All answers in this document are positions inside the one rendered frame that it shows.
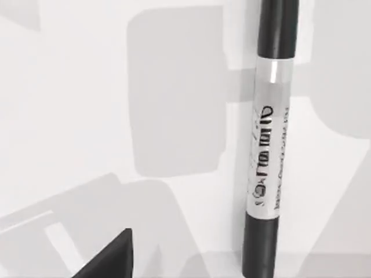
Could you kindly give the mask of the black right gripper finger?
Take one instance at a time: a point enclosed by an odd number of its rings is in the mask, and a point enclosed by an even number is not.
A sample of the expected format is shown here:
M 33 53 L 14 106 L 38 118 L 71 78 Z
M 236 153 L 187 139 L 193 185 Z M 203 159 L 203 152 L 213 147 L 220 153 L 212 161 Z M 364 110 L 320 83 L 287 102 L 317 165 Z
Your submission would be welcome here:
M 132 229 L 124 229 L 70 278 L 133 278 Z

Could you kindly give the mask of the black and white marker pen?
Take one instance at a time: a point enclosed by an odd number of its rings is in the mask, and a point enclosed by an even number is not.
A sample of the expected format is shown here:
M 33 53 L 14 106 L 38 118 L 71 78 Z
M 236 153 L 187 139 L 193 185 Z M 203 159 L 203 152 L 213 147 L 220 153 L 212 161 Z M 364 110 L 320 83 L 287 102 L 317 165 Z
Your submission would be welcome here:
M 300 0 L 261 0 L 243 278 L 274 278 Z

